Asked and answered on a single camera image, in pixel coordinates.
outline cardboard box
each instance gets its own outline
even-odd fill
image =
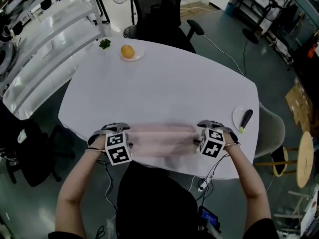
[[[313,136],[317,135],[315,130],[316,119],[314,118],[313,105],[300,84],[298,78],[295,78],[293,88],[287,93],[286,101],[290,111],[293,113],[295,124],[300,122],[303,132],[310,132]]]

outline white plate with marker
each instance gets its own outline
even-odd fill
[[[244,115],[248,110],[249,109],[247,109],[247,108],[244,108],[242,106],[238,106],[233,111],[233,123],[238,131],[240,131],[241,122],[243,121]],[[251,117],[250,120],[248,121],[247,125],[245,126],[245,130],[249,127],[249,124],[251,124],[252,121],[253,121],[253,118]]]

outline chair armrest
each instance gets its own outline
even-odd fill
[[[187,21],[187,23],[190,26],[190,30],[189,30],[188,35],[187,35],[187,39],[189,41],[192,38],[192,36],[194,35],[194,33],[196,33],[198,35],[204,34],[204,30],[201,28],[201,26],[195,20],[189,19]]]
[[[204,30],[201,28],[201,26],[195,20],[189,19],[187,23],[189,24],[190,28],[194,30],[196,34],[203,35],[205,33]]]

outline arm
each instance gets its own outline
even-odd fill
[[[105,135],[101,135],[90,147],[104,149],[104,145]],[[68,232],[86,238],[80,202],[95,161],[100,154],[101,152],[86,151],[63,183],[56,207],[55,231]]]
[[[233,142],[228,133],[224,132],[224,136],[226,143]],[[259,174],[238,145],[231,145],[226,147],[225,150],[234,162],[240,183],[247,198],[245,227],[245,231],[247,231],[257,221],[264,218],[271,219],[266,189]]]

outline white plate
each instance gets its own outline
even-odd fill
[[[247,108],[238,106],[233,111],[233,123],[234,123],[235,127],[238,129],[238,131],[240,131],[240,124],[243,121],[243,117],[248,110],[249,109],[247,109]],[[245,130],[247,130],[247,128],[249,128],[251,121],[253,121],[253,116],[249,119],[247,125],[245,126]]]
[[[126,60],[126,61],[136,61],[136,60],[139,60],[140,58],[142,58],[145,54],[145,48],[142,44],[130,44],[130,43],[126,43],[128,45],[130,45],[134,51],[135,51],[135,54],[133,56],[133,58],[126,58],[126,57],[123,57],[122,53],[121,53],[121,50],[120,50],[120,57],[123,59],[123,60]]]

